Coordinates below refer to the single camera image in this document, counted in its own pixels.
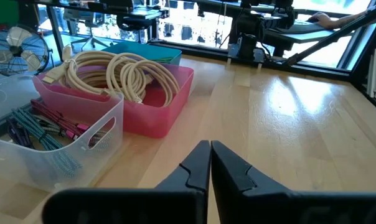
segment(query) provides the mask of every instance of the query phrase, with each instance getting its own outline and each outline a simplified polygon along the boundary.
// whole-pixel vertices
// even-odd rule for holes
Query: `window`
[[[300,20],[307,20],[310,17],[310,15],[299,15],[298,19]],[[337,64],[339,63],[340,58],[342,57],[347,45],[349,44],[349,41],[351,39],[351,36],[342,37],[337,42],[324,47],[310,56],[303,59],[303,62],[308,62],[315,65],[321,65],[326,67],[332,67],[336,68]],[[300,53],[317,42],[308,42],[305,44],[293,44],[292,50],[285,51],[283,57],[288,58],[290,56],[293,56],[296,53]]]
[[[168,7],[167,1],[157,3]],[[198,5],[194,2],[170,1],[170,17],[161,19],[159,38],[182,44],[198,44],[207,47],[220,47],[230,33],[232,18],[210,12],[198,16]],[[228,39],[222,49],[228,47]]]
[[[51,22],[47,14],[47,7],[45,5],[38,4],[37,8],[39,10],[38,13],[39,13],[39,20],[40,20],[39,29],[40,30],[52,30]],[[62,17],[64,10],[65,10],[64,8],[54,7],[55,16],[57,18],[58,25],[59,25],[58,27],[59,31],[69,32],[68,25],[66,21],[63,20],[63,17]]]
[[[357,14],[368,7],[370,0],[294,0],[293,7],[324,12]]]
[[[349,60],[349,64],[347,66],[347,69],[349,69],[349,70],[353,69],[355,63],[357,62],[358,58],[360,57],[360,54],[362,53],[365,45],[367,44],[367,42],[368,42],[370,36],[372,35],[372,33],[374,32],[375,28],[376,28],[376,24],[371,24],[366,28],[364,36],[361,38],[361,41],[359,42],[359,44],[355,47],[355,51],[354,51],[352,57]]]

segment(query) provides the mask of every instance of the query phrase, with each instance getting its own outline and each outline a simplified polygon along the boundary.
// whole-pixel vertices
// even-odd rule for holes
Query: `cream cable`
[[[106,70],[77,72],[81,67],[95,65],[106,66]],[[59,83],[63,86],[99,95],[104,92],[110,95],[122,93],[126,100],[137,103],[142,103],[146,95],[145,87],[154,79],[165,92],[163,106],[167,106],[172,101],[173,93],[180,90],[177,80],[169,70],[136,54],[116,55],[92,50],[76,54],[62,66],[64,70],[63,74],[59,75]]]

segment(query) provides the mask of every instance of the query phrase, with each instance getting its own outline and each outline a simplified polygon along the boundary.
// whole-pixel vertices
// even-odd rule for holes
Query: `electric fan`
[[[49,49],[44,39],[28,27],[14,26],[0,31],[0,74],[36,75],[49,62]]]

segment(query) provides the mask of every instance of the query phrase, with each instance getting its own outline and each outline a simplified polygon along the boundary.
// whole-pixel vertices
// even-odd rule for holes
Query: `black stand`
[[[59,25],[58,25],[57,15],[54,11],[54,7],[47,6],[47,14],[49,15],[49,19],[51,22],[52,33],[54,35],[55,44],[57,45],[59,59],[62,62],[63,61],[62,60],[63,41],[62,41],[61,33],[59,32],[59,29],[58,29]]]
[[[59,192],[43,223],[206,224],[210,166],[221,224],[376,223],[376,193],[290,190],[219,141],[201,141],[154,189]]]
[[[312,53],[316,52],[317,50],[322,49],[333,42],[337,42],[341,37],[344,37],[350,34],[353,30],[356,30],[368,23],[371,23],[375,19],[376,19],[376,6],[369,9],[366,15],[360,17],[356,21],[353,21],[347,24],[346,26],[341,28],[339,31],[336,31],[335,33],[331,34],[329,37],[326,37],[325,39],[319,41],[317,44],[313,45],[307,50],[301,53],[295,54],[292,57],[288,58],[286,61],[283,62],[283,65],[292,66],[300,62],[302,59],[306,58],[307,56],[311,55]]]

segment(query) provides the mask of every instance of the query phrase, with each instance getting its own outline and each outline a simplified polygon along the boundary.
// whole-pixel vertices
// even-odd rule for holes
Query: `pink plastic bin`
[[[176,78],[181,90],[174,95],[172,102],[167,107],[161,107],[164,103],[164,90],[153,83],[146,87],[146,97],[143,104],[124,102],[123,130],[148,136],[151,138],[163,138],[168,134],[182,107],[187,103],[194,70],[187,67],[163,64]],[[83,67],[82,70],[93,70],[98,67]],[[88,98],[96,101],[106,101],[108,97],[94,95],[79,90],[63,88],[52,85],[49,88],[53,91],[68,95]]]

